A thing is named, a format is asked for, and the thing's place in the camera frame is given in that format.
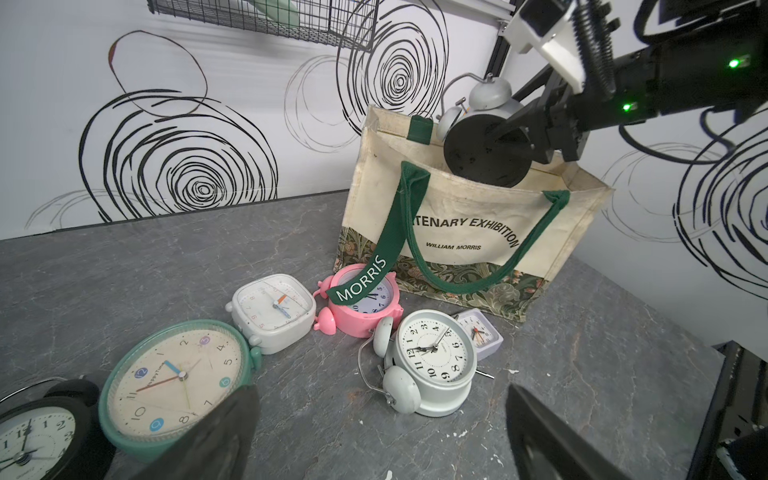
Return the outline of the cream canvas tote bag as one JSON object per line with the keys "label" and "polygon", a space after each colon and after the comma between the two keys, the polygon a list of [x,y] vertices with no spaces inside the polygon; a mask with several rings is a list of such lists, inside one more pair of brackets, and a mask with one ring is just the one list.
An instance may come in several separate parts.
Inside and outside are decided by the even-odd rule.
{"label": "cream canvas tote bag", "polygon": [[401,290],[522,323],[585,235],[611,187],[574,163],[534,167],[512,188],[450,173],[429,120],[374,106],[363,123],[333,269],[367,264],[407,162],[429,175],[413,221],[422,255],[402,246]]}

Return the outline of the small black twin bell clock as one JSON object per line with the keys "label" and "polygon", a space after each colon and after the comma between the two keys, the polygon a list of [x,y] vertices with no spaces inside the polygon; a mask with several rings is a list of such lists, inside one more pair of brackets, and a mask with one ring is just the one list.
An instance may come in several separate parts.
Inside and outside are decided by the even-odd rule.
{"label": "small black twin bell clock", "polygon": [[6,402],[51,384],[42,398],[1,414],[3,479],[102,479],[116,447],[102,431],[99,387],[84,378],[50,377],[22,387]]}

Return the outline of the clock face down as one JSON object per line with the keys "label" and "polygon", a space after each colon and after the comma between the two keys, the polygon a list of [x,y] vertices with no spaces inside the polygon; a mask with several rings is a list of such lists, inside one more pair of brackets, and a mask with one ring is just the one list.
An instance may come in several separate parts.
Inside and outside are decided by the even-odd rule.
{"label": "clock face down", "polygon": [[475,182],[513,187],[528,174],[532,153],[527,132],[517,128],[505,139],[491,140],[489,134],[523,105],[512,98],[510,83],[499,77],[484,78],[467,72],[451,80],[472,79],[476,85],[455,105],[443,107],[437,116],[436,138],[451,172]]}

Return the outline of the small white square clock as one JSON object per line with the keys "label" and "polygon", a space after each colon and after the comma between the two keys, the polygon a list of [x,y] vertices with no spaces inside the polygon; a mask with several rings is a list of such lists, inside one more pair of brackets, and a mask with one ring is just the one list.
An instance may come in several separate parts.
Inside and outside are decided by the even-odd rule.
{"label": "small white square clock", "polygon": [[479,309],[473,308],[459,312],[453,318],[472,340],[479,361],[493,355],[501,347],[504,337]]}

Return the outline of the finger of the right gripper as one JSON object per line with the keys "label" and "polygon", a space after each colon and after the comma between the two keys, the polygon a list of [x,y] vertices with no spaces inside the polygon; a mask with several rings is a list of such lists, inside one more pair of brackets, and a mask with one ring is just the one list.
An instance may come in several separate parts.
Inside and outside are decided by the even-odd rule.
{"label": "finger of the right gripper", "polygon": [[524,100],[539,88],[542,95],[490,129],[485,143],[542,164],[550,163],[556,151],[565,162],[579,161],[589,134],[569,110],[575,95],[564,80],[530,80],[512,99]]}

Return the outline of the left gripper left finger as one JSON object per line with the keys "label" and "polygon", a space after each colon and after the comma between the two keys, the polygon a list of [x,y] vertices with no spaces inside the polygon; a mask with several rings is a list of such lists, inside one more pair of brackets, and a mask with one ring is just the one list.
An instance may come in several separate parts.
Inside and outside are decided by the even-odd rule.
{"label": "left gripper left finger", "polygon": [[235,390],[136,479],[242,479],[260,417],[258,390]]}

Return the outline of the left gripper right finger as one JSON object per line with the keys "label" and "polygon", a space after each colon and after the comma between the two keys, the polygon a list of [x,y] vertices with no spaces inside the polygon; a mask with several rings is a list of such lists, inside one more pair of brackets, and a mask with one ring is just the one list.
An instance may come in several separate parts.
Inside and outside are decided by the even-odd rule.
{"label": "left gripper right finger", "polygon": [[521,479],[627,477],[531,392],[517,384],[508,388],[506,429]]}

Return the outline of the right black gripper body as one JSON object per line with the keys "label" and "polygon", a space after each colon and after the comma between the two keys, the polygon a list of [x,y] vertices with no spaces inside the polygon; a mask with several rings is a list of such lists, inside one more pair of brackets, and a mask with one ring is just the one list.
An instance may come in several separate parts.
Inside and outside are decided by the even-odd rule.
{"label": "right black gripper body", "polygon": [[583,93],[566,111],[580,129],[603,129],[712,107],[745,121],[767,102],[767,27],[734,18],[614,61],[616,93]]}

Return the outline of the green round alarm clock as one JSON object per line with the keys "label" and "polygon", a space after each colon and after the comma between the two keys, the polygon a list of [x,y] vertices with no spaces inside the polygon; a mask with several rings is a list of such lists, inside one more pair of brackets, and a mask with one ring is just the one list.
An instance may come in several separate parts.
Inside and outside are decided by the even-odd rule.
{"label": "green round alarm clock", "polygon": [[235,390],[252,383],[261,349],[221,321],[190,320],[134,346],[108,376],[98,403],[106,438],[150,462]]}

